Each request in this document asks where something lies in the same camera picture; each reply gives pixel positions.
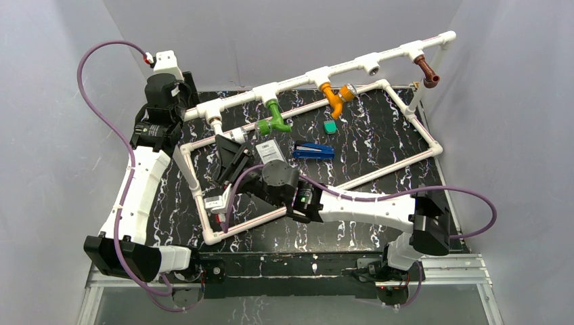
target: label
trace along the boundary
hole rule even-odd
[[[285,162],[285,157],[279,149],[279,145],[275,139],[263,142],[255,146],[257,153],[261,157],[263,164],[267,164],[269,161],[281,160]]]
[[[223,197],[220,195],[220,196],[213,196],[212,198],[205,198],[203,200],[203,203],[205,204],[206,210],[221,207],[223,206]]]

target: black table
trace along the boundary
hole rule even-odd
[[[411,89],[397,89],[397,93],[405,103],[409,103],[413,97]],[[235,91],[208,92],[201,93],[200,99],[205,102],[235,94]],[[279,95],[279,102],[285,111],[323,98],[319,91],[287,91]],[[243,107],[228,109],[222,116],[224,129],[229,130],[268,117],[269,112],[261,103],[250,102]],[[418,132],[402,116],[391,99],[379,89],[361,94],[357,100],[345,107],[343,115],[336,122],[336,134],[325,133],[323,122],[328,119],[330,107],[326,106],[288,119],[287,123],[292,125],[291,133],[273,131],[269,136],[259,137],[250,132],[250,148],[255,151],[255,144],[274,138],[290,165],[297,166],[306,175],[312,175],[334,186],[428,149]],[[180,144],[211,135],[211,128],[202,118],[197,118],[184,126]],[[293,144],[298,139],[334,147],[335,159],[294,159]],[[221,194],[221,189],[214,182],[219,167],[215,146],[195,150],[192,158],[204,197]],[[433,158],[417,162],[355,190],[390,194],[422,184],[441,184]],[[439,197],[446,204],[444,193]],[[263,201],[250,200],[245,195],[236,199],[236,207],[237,213],[232,223],[243,222],[276,209]],[[454,232],[454,223],[451,224],[451,230]],[[211,218],[211,227],[214,231],[220,230],[214,218]],[[228,275],[235,273],[256,276],[265,272],[313,275],[316,272],[313,272],[311,267],[304,271],[294,270],[291,268],[292,263],[287,263],[284,259],[301,259],[310,264],[333,259],[352,261],[361,256],[378,255],[386,243],[400,235],[400,231],[380,225],[353,221],[303,224],[286,217],[212,246],[203,243],[201,231],[192,193],[177,165],[172,162],[162,179],[157,200],[151,210],[147,244],[183,244],[197,246],[202,253],[227,253],[220,255],[227,261]],[[459,241],[452,242],[451,247],[454,251],[462,250]],[[276,261],[281,262],[274,263],[273,269],[267,265],[267,268],[262,270],[259,255],[274,256]],[[250,266],[242,265],[238,259]],[[327,273],[337,272],[340,273],[340,269],[333,267],[332,272]]]

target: cable connector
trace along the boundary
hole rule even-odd
[[[150,52],[146,52],[146,56],[143,57],[143,60],[150,65],[150,68],[156,65],[156,58],[154,58]]]

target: blue stapler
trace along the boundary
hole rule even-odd
[[[333,159],[335,158],[335,150],[331,147],[322,146],[320,144],[312,144],[311,142],[295,141],[293,148],[293,157],[295,158],[311,158],[311,159]]]

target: green faucet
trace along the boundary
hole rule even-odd
[[[261,135],[270,134],[271,129],[275,129],[279,132],[291,132],[291,127],[285,124],[283,117],[279,112],[279,104],[277,103],[277,100],[267,101],[267,103],[265,103],[265,107],[271,111],[272,117],[270,120],[257,121],[256,127]]]

